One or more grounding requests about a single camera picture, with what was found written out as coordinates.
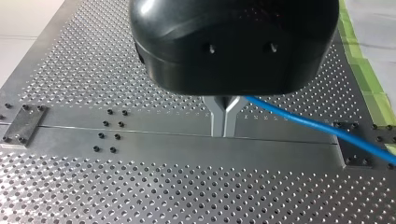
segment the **black plastic housing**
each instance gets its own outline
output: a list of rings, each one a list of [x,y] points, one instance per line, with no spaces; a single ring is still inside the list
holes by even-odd
[[[317,74],[338,0],[132,0],[131,27],[148,75],[193,95],[297,91]]]

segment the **black screw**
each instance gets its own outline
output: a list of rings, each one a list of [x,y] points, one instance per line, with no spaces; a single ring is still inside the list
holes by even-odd
[[[358,123],[353,123],[352,124],[352,129],[357,129],[359,127],[359,124]]]
[[[346,164],[350,164],[351,162],[352,162],[352,158],[349,157],[346,159]]]
[[[362,161],[362,164],[363,164],[363,165],[368,165],[368,164],[369,164],[369,160],[364,159],[364,160]]]
[[[388,168],[389,170],[393,170],[394,165],[393,165],[392,163],[388,163],[387,168]]]

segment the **metal plate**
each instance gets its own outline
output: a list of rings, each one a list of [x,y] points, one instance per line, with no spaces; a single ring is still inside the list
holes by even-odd
[[[334,163],[339,156],[335,146],[150,133],[125,133],[123,140],[100,142],[95,131],[39,128],[28,153],[2,149],[0,219],[18,223],[396,220],[391,172],[344,170],[341,163]],[[92,144],[102,150],[93,152]],[[110,153],[110,146],[118,153]],[[304,160],[307,154],[314,159]]]
[[[47,108],[43,105],[23,105],[0,140],[0,145],[2,147],[26,148],[35,134],[37,125],[46,112]]]

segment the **hole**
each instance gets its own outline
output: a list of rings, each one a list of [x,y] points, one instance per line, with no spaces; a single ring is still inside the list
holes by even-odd
[[[202,45],[202,48],[203,48],[204,52],[208,52],[210,54],[214,54],[216,51],[216,47],[210,43],[204,43]]]

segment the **metal bracket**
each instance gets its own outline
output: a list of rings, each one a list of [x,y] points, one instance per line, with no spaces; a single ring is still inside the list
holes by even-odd
[[[0,146],[26,148],[46,112],[47,108],[43,105],[23,105],[0,140]]]
[[[236,116],[248,103],[243,96],[235,96],[225,106],[225,97],[204,96],[204,103],[211,112],[212,137],[234,137]]]
[[[224,135],[223,137],[234,137],[236,128],[236,116],[239,111],[248,103],[243,96],[233,97],[225,110]]]

